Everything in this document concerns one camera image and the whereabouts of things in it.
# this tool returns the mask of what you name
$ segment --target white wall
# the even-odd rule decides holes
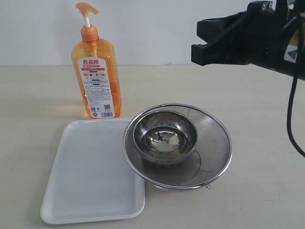
[[[246,10],[253,0],[88,0],[99,35],[114,43],[120,65],[190,63],[196,23]],[[71,65],[81,40],[77,0],[2,0],[0,66]]]

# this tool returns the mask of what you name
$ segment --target barcode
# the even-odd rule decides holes
[[[105,111],[111,111],[110,104],[104,105]]]
[[[106,117],[113,117],[113,113],[112,113],[112,112],[105,112],[105,113],[102,113],[102,117],[103,117],[103,118],[106,118]]]

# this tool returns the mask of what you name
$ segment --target product label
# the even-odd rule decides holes
[[[297,30],[290,39],[290,42],[285,51],[284,60],[292,63],[296,63],[298,39],[299,39],[299,30]]]
[[[78,60],[91,115],[94,118],[114,117],[114,107],[106,61],[96,57]]]

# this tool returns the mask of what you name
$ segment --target orange plastic bottle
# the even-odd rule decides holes
[[[89,23],[88,12],[97,14],[97,9],[85,2],[77,3],[76,8],[83,15],[85,26],[71,59],[86,111],[93,119],[119,117],[122,95],[114,45],[99,38],[97,29]]]

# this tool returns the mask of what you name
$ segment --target pump nozzle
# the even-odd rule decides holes
[[[93,25],[90,25],[88,13],[92,12],[97,14],[99,11],[86,2],[79,2],[75,5],[75,7],[79,9],[80,13],[85,19],[85,26],[83,26],[81,29],[82,40],[85,42],[91,42],[98,39],[99,34],[97,29]]]
[[[94,14],[97,14],[97,13],[99,13],[99,11],[97,9],[95,9],[92,5],[90,5],[89,3],[86,3],[86,2],[79,2],[75,5],[75,7],[79,9],[80,13],[84,17],[85,26],[90,27],[88,13],[92,12]]]

